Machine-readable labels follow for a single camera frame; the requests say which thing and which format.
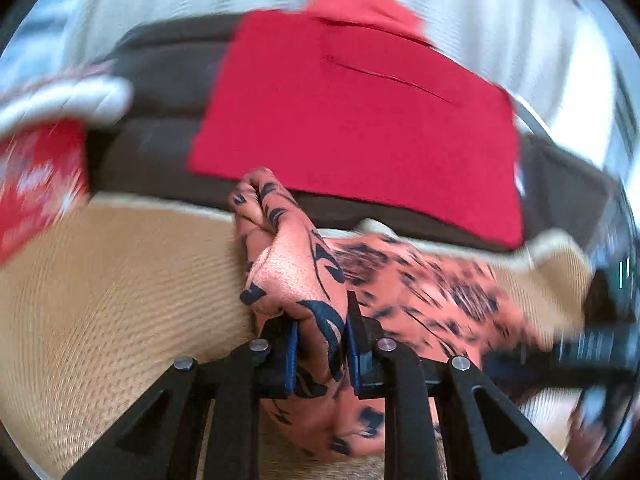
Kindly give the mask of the orange floral garment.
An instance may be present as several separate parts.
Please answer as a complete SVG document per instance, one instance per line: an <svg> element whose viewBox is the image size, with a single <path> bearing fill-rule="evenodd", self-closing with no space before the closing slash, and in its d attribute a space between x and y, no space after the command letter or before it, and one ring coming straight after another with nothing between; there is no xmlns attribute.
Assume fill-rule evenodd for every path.
<svg viewBox="0 0 640 480"><path fill-rule="evenodd" d="M267 170L244 177L229 200L245 261L242 303L258 325L287 315L299 329L294 392L264 409L316 460L384 450L384 404L358 399L348 378L349 297L385 336L434 361L478 363L539 339L486 263L427 255L383 234L326 238Z"/></svg>

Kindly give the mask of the woven bamboo bed mat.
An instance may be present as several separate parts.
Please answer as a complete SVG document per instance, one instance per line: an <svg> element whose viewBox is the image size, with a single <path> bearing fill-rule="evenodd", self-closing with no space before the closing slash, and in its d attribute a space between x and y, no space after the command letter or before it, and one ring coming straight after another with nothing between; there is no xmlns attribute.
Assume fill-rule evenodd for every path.
<svg viewBox="0 0 640 480"><path fill-rule="evenodd" d="M102 194L1 266L1 432L26 474L62 479L175 356L209 361L245 342L231 214ZM549 230L510 255L401 238L483 261L549 341L580 330L586 255ZM383 479L382 457L305 460L262 423L263 479Z"/></svg>

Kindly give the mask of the red towel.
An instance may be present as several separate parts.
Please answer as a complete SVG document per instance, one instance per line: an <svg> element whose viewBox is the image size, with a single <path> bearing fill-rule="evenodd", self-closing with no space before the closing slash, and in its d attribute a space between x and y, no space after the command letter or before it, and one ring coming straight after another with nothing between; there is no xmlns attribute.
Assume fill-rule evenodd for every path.
<svg viewBox="0 0 640 480"><path fill-rule="evenodd" d="M248 12L189 156L194 174L271 169L296 191L427 214L482 240L523 239L508 94L432 48L394 0Z"/></svg>

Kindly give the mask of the red egg roll box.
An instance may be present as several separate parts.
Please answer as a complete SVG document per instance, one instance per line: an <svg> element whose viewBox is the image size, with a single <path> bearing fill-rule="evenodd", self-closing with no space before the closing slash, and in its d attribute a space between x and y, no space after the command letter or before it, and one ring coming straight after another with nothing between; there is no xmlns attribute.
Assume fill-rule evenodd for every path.
<svg viewBox="0 0 640 480"><path fill-rule="evenodd" d="M88 200L80 122L45 122L10 134L1 142L1 259Z"/></svg>

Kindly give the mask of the white quilted pillow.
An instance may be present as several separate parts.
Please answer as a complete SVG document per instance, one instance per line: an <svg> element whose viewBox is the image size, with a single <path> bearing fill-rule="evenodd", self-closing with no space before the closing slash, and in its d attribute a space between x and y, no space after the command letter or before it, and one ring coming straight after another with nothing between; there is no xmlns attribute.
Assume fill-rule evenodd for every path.
<svg viewBox="0 0 640 480"><path fill-rule="evenodd" d="M2 91L2 139L61 119L89 126L116 124L132 107L134 84L114 75L114 66L106 61L72 67Z"/></svg>

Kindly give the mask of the white dotted curtain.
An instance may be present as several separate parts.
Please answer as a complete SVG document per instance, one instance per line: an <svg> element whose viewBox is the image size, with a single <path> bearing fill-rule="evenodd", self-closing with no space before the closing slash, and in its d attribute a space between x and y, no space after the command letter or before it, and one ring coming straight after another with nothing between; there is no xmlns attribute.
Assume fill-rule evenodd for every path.
<svg viewBox="0 0 640 480"><path fill-rule="evenodd" d="M309 0L77 0L63 62L107 54L143 23ZM597 165L639 151L639 60L599 0L397 0L456 62L523 98L555 142Z"/></svg>

